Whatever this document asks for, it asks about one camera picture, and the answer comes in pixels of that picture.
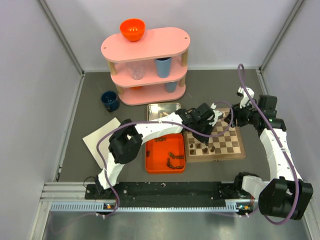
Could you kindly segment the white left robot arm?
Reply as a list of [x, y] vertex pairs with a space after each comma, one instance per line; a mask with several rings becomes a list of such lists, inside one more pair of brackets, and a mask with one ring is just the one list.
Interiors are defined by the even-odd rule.
[[123, 121], [97, 142], [96, 150], [103, 162], [102, 171], [94, 180], [97, 194], [105, 199], [113, 194], [113, 186], [123, 166], [133, 161], [148, 141], [188, 130], [198, 141], [207, 143], [216, 123], [224, 115], [216, 107], [216, 104], [203, 103], [198, 108], [180, 108], [152, 121]]

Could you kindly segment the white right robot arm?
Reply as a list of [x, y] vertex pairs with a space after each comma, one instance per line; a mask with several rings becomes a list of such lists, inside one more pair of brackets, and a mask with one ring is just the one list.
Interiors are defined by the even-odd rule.
[[225, 122], [232, 127], [252, 125], [264, 147], [270, 170], [270, 182], [265, 183], [253, 173], [241, 172], [234, 180], [233, 192], [239, 198], [251, 194], [258, 200], [264, 216], [300, 220], [314, 193], [310, 183], [304, 182], [295, 170], [287, 144], [287, 128], [277, 118], [277, 97], [260, 95], [253, 103], [243, 93], [242, 100], [232, 105], [233, 113]]

